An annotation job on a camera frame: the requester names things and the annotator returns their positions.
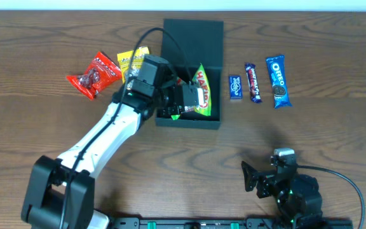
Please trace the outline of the green Haribo gummy bag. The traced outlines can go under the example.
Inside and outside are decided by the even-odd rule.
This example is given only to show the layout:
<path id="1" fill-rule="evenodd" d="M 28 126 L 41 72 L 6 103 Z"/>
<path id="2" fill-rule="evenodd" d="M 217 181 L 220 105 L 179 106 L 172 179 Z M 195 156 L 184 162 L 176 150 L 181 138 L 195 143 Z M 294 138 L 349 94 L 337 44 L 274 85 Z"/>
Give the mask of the green Haribo gummy bag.
<path id="1" fill-rule="evenodd" d="M 200 64 L 192 78 L 192 82 L 198 87 L 198 93 L 201 92 L 203 94 L 203 100 L 198 106 L 189 106 L 188 108 L 185 108 L 184 112 L 187 113 L 194 111 L 203 116 L 211 116 L 212 100 L 210 95 L 210 84 L 203 64 Z"/>

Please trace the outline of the dark green hinged box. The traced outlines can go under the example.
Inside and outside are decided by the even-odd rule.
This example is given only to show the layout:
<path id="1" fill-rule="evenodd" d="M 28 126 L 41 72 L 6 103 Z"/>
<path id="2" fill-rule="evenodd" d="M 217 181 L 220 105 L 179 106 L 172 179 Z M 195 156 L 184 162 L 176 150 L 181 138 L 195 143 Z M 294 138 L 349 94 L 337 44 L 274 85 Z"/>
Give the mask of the dark green hinged box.
<path id="1" fill-rule="evenodd" d="M 224 62 L 224 23 L 213 20 L 184 20 L 167 18 L 163 28 L 178 42 L 186 54 L 188 67 L 194 74 L 202 65 L 210 84 L 211 115 L 194 111 L 184 113 L 178 120 L 158 113 L 157 126 L 217 130 L 221 123 L 221 75 Z"/>

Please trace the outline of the yellow candy bag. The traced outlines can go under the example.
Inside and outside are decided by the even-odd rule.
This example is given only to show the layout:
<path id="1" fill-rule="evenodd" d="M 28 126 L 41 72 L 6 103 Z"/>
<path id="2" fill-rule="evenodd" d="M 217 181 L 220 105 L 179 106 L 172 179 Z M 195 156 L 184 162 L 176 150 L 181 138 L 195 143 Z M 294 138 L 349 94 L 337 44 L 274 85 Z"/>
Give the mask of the yellow candy bag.
<path id="1" fill-rule="evenodd" d="M 147 54 L 150 54 L 150 51 L 147 46 L 140 46 L 136 49 L 133 59 L 131 59 L 132 53 L 133 50 L 117 54 L 117 60 L 119 63 L 119 68 L 121 69 L 123 83 L 127 80 L 129 72 L 131 72 L 133 76 L 138 75 L 144 57 Z"/>

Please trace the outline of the blue Eclipse mint box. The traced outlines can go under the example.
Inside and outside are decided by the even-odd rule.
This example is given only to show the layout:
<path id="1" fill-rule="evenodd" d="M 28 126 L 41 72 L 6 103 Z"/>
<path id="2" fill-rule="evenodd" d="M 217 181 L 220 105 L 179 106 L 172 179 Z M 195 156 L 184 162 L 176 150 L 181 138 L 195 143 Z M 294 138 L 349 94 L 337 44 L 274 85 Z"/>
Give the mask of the blue Eclipse mint box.
<path id="1" fill-rule="evenodd" d="M 229 75 L 230 99 L 242 99 L 242 86 L 240 75 Z"/>

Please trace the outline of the red candy bag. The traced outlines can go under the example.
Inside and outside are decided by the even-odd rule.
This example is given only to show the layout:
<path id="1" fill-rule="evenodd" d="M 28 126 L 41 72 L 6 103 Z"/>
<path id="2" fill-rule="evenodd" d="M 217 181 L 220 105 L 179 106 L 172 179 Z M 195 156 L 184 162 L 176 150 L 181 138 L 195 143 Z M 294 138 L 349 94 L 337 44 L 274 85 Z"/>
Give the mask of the red candy bag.
<path id="1" fill-rule="evenodd" d="M 121 69 L 103 52 L 98 52 L 81 75 L 68 75 L 66 80 L 90 100 L 122 77 Z"/>

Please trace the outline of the Dairy Milk chocolate bar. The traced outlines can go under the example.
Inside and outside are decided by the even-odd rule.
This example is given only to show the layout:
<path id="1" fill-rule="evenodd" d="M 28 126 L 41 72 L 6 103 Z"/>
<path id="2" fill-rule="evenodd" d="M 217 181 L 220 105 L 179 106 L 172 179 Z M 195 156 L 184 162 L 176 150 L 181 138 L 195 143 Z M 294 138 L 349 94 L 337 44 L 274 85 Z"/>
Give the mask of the Dairy Milk chocolate bar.
<path id="1" fill-rule="evenodd" d="M 248 86 L 250 91 L 250 99 L 254 103 L 261 103 L 261 94 L 257 82 L 257 75 L 255 71 L 255 64 L 246 62 L 245 63 L 245 70 L 247 74 Z"/>

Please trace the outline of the blue Oreo cookie pack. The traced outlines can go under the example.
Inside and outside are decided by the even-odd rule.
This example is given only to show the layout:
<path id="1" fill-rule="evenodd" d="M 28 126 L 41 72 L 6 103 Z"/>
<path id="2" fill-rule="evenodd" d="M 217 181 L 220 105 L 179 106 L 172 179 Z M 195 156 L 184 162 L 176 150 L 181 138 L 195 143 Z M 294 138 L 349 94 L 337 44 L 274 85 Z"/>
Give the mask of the blue Oreo cookie pack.
<path id="1" fill-rule="evenodd" d="M 292 107 L 288 95 L 284 61 L 285 61 L 284 55 L 277 55 L 274 57 L 266 58 L 266 65 L 268 69 L 269 78 L 271 81 L 275 109 L 285 106 Z"/>

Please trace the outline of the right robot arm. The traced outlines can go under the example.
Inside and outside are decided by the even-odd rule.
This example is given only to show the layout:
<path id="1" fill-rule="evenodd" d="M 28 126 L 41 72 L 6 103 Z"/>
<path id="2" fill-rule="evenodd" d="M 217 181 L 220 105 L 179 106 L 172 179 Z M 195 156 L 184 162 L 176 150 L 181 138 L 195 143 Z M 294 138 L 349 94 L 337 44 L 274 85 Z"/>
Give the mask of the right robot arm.
<path id="1" fill-rule="evenodd" d="M 299 174 L 296 164 L 275 162 L 274 166 L 275 170 L 262 172 L 242 162 L 245 191 L 275 199 L 280 212 L 277 228 L 326 228 L 317 179 Z"/>

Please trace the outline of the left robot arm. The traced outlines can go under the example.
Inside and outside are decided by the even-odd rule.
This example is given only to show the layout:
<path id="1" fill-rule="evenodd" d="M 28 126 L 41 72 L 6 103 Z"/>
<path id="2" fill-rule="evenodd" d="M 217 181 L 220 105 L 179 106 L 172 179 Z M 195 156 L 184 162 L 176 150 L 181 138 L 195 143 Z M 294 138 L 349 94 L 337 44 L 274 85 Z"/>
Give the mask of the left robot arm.
<path id="1" fill-rule="evenodd" d="M 41 156 L 35 162 L 21 220 L 32 228 L 108 228 L 110 217 L 94 208 L 95 180 L 107 162 L 155 110 L 179 115 L 204 103 L 197 84 L 180 80 L 167 60 L 146 55 L 78 143 L 56 159 Z"/>

